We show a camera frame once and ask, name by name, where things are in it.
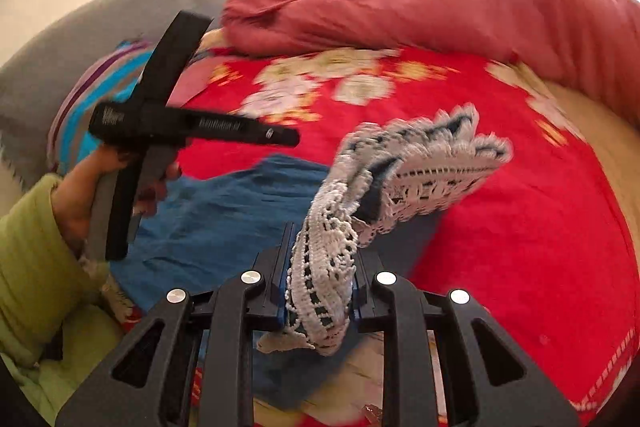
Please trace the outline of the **left hand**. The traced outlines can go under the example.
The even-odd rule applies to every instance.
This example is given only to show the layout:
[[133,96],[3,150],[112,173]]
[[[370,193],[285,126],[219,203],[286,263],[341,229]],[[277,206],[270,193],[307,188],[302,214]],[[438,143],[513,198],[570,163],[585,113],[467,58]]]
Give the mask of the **left hand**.
[[[145,188],[134,204],[134,212],[144,217],[157,213],[157,206],[167,197],[167,183],[181,176],[178,153],[171,152],[171,163],[163,176]],[[89,234],[94,195],[99,181],[111,172],[127,167],[136,159],[133,153],[109,145],[100,145],[77,164],[52,190],[51,205],[58,231],[79,258]]]

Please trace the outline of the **green sleeve left forearm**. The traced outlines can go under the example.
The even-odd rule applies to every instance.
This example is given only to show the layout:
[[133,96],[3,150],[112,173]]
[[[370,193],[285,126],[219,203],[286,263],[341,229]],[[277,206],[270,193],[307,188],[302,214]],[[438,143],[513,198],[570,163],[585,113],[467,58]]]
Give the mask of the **green sleeve left forearm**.
[[48,424],[122,340],[55,222],[47,174],[1,218],[1,358]]

